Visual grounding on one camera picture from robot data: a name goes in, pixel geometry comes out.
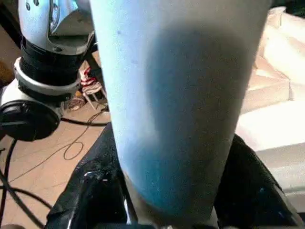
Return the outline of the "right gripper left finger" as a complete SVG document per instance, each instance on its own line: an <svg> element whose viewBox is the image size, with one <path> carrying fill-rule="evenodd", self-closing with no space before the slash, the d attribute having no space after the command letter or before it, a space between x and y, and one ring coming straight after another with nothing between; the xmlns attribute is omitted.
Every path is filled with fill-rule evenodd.
<svg viewBox="0 0 305 229"><path fill-rule="evenodd" d="M92 229L100 223L127 222L122 172L108 123L47 215L47 229Z"/></svg>

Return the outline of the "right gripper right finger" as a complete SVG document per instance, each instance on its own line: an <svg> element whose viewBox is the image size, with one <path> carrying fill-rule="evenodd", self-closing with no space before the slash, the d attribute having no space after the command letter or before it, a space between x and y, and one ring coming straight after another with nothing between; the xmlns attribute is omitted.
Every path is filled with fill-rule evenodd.
<svg viewBox="0 0 305 229"><path fill-rule="evenodd" d="M214 207L222 227L305 226L271 172L238 135L234 135Z"/></svg>

